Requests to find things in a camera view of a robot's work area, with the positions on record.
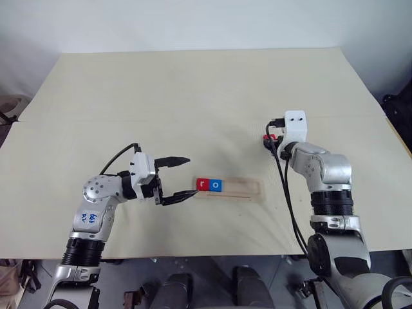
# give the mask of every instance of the red object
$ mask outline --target red object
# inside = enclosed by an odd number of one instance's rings
[[[272,137],[272,139],[276,140],[276,135],[275,135],[275,134],[271,134],[270,137]],[[267,140],[267,139],[268,139],[268,136],[267,136],[266,134],[263,135],[263,139],[264,139],[264,140]]]
[[[196,189],[199,191],[209,191],[209,182],[207,178],[198,178],[196,179]]]

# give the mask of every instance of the wooden table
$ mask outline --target wooden table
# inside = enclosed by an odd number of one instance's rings
[[[265,124],[303,109],[308,138],[353,167],[370,250],[412,248],[412,161],[338,48],[64,54],[0,149],[0,256],[60,258],[84,182],[126,144],[155,158],[166,194],[198,175],[262,181],[264,200],[119,205],[105,258],[296,254]],[[125,154],[109,172],[127,169]],[[305,237],[304,178],[290,173]]]

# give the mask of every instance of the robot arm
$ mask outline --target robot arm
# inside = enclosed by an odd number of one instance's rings
[[[306,179],[315,234],[308,240],[310,267],[339,296],[345,308],[382,308],[391,278],[370,272],[371,260],[358,216],[353,214],[351,165],[341,154],[306,143],[303,111],[287,111],[270,125],[283,128],[277,155]],[[393,308],[412,303],[412,293],[398,287],[389,295]]]
[[[101,253],[109,239],[119,203],[154,197],[156,204],[170,205],[197,193],[196,190],[188,190],[163,197],[159,168],[174,167],[190,160],[182,157],[153,160],[137,148],[129,171],[117,175],[100,174],[84,184],[84,199],[75,214],[66,252],[55,270],[45,308],[55,305],[98,307],[100,292],[91,284],[98,280]]]

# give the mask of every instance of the blue block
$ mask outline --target blue block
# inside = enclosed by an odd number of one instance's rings
[[[211,179],[209,182],[209,191],[222,191],[222,181],[221,179]]]

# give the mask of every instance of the white wall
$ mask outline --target white wall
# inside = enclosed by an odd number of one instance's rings
[[[34,96],[61,52],[342,46],[377,97],[411,75],[410,0],[1,0],[0,93]]]

